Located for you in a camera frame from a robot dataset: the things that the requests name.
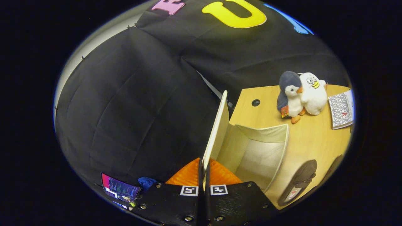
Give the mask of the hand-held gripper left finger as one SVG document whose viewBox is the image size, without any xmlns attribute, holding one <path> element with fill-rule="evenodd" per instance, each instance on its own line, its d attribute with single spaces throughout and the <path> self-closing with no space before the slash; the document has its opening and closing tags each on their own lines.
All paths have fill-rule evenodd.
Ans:
<svg viewBox="0 0 402 226">
<path fill-rule="evenodd" d="M 205 196 L 197 158 L 166 183 L 153 183 L 135 202 L 131 213 L 155 226 L 205 225 Z"/>
</svg>

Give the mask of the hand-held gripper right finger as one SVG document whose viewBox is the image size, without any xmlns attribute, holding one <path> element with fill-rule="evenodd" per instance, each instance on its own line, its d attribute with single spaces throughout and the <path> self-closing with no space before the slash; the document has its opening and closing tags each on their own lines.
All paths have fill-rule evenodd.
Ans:
<svg viewBox="0 0 402 226">
<path fill-rule="evenodd" d="M 210 160 L 206 170 L 205 212 L 208 226 L 261 226 L 280 211 L 253 181 L 213 184 L 228 170 Z"/>
</svg>

